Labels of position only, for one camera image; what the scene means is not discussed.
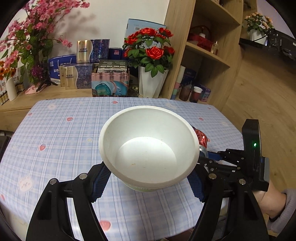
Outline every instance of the white flower pot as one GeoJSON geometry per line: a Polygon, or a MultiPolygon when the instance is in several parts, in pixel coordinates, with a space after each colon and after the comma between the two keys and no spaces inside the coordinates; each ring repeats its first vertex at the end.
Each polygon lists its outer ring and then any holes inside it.
{"type": "Polygon", "coordinates": [[[13,81],[13,77],[10,77],[6,83],[6,91],[7,91],[7,95],[9,100],[14,100],[17,97],[17,91],[15,89],[15,83],[13,81]]]}
{"type": "MultiPolygon", "coordinates": [[[[264,35],[265,35],[265,33],[261,33],[260,31],[258,31],[256,29],[252,29],[250,31],[250,40],[254,41],[256,39],[262,38],[264,35]]],[[[259,40],[255,41],[255,42],[264,45],[265,42],[266,42],[266,39],[267,39],[267,36],[265,36],[262,39],[259,39],[259,40]]]]}
{"type": "Polygon", "coordinates": [[[156,76],[151,77],[151,71],[145,72],[145,67],[139,67],[139,94],[144,98],[158,98],[168,70],[164,74],[158,72],[156,76]]]}

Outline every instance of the red snack package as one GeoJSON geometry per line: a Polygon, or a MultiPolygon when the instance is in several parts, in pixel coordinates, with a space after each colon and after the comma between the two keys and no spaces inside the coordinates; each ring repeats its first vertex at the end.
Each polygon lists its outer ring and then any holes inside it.
{"type": "Polygon", "coordinates": [[[194,129],[194,131],[195,131],[195,133],[197,135],[197,138],[198,138],[198,141],[199,141],[200,145],[207,148],[207,142],[208,142],[207,136],[202,131],[200,131],[200,130],[194,128],[194,127],[193,127],[193,129],[194,129]]]}

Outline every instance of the tablecloth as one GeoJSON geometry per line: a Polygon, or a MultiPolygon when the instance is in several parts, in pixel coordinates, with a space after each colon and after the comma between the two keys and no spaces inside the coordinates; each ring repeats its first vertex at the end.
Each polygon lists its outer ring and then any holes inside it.
{"type": "MultiPolygon", "coordinates": [[[[29,223],[48,181],[54,177],[73,180],[101,163],[98,140],[104,123],[118,111],[137,105],[158,106],[179,114],[208,136],[209,151],[243,149],[241,133],[215,107],[206,104],[115,97],[43,100],[21,122],[2,158],[0,202],[29,223]]],[[[68,207],[74,235],[83,240],[72,199],[68,199],[68,207]]],[[[111,174],[93,207],[110,241],[143,241],[193,227],[202,204],[187,179],[141,193],[111,174]]]]}

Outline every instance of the gray sleeve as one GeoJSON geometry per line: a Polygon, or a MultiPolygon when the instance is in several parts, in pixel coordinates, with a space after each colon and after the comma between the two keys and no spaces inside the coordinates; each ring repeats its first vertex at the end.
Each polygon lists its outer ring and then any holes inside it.
{"type": "Polygon", "coordinates": [[[284,229],[296,209],[296,189],[286,189],[282,193],[287,195],[285,209],[277,220],[267,222],[267,229],[275,233],[280,233],[284,229]]]}

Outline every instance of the red rose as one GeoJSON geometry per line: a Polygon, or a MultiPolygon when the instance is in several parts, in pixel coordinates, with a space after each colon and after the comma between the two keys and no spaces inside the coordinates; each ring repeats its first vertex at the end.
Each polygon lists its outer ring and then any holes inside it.
{"type": "Polygon", "coordinates": [[[129,38],[129,39],[135,39],[139,34],[140,34],[140,32],[137,31],[137,32],[131,34],[130,36],[128,36],[128,38],[129,38]]]}
{"type": "Polygon", "coordinates": [[[155,37],[159,37],[159,38],[165,39],[165,36],[163,36],[162,34],[156,34],[155,37]]]}
{"type": "Polygon", "coordinates": [[[163,56],[164,51],[163,49],[154,46],[151,49],[146,49],[146,54],[151,59],[160,59],[163,56]]]}
{"type": "Polygon", "coordinates": [[[175,53],[175,50],[172,47],[163,46],[163,49],[164,49],[165,52],[168,52],[171,55],[173,55],[175,53]]]}
{"type": "Polygon", "coordinates": [[[173,36],[173,34],[167,29],[159,28],[158,31],[159,31],[160,34],[162,34],[162,35],[164,35],[164,36],[166,36],[168,38],[173,36]]]}
{"type": "Polygon", "coordinates": [[[132,39],[128,39],[128,40],[125,40],[125,42],[129,45],[133,45],[135,42],[137,42],[137,38],[132,38],[132,39]]]}
{"type": "Polygon", "coordinates": [[[125,58],[128,58],[128,52],[130,51],[130,49],[126,49],[126,50],[124,50],[124,54],[123,54],[123,56],[125,57],[125,58]]]}
{"type": "Polygon", "coordinates": [[[156,34],[156,30],[153,28],[143,28],[140,30],[140,34],[154,36],[156,34]]]}

